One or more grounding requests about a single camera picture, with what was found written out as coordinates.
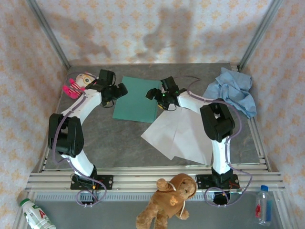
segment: wall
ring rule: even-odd
[[[272,0],[38,0],[71,65],[239,62]]]
[[[284,1],[247,64],[273,166],[284,175],[300,228],[305,225],[305,8]]]
[[[10,229],[41,157],[65,71],[24,0],[0,4],[0,228]]]

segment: plastic bottle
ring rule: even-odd
[[[21,201],[20,206],[32,229],[56,229],[42,209],[30,199]]]
[[[272,199],[268,193],[266,185],[261,186],[261,191],[257,194],[255,216],[258,223],[264,226],[270,226],[272,213]]]

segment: stuffed animal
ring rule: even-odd
[[[149,229],[153,218],[156,218],[154,229],[166,229],[168,218],[174,215],[180,219],[189,217],[185,201],[192,198],[197,190],[197,184],[190,176],[181,173],[170,182],[159,179],[157,187],[148,206],[137,217],[137,229]]]
[[[85,87],[92,83],[92,81],[94,81],[94,77],[90,76],[92,74],[85,72],[86,74],[79,74],[75,81],[73,79],[69,80],[69,83],[71,84],[71,88],[76,88],[78,90],[73,90],[70,87],[68,87],[67,85],[64,85],[62,87],[63,91],[72,99],[77,99],[80,97],[81,92],[79,90],[84,91]]]

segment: pink figure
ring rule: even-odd
[[[86,86],[94,80],[93,77],[85,74],[79,74],[76,80],[69,79],[70,87],[84,91]],[[73,90],[67,85],[62,87],[63,91],[72,99],[78,99],[81,95],[79,90]]]

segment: green towel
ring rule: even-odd
[[[161,82],[124,76],[122,83],[126,86],[128,93],[116,101],[112,117],[153,123],[157,118],[157,101],[147,99],[146,94],[152,88],[160,88]]]

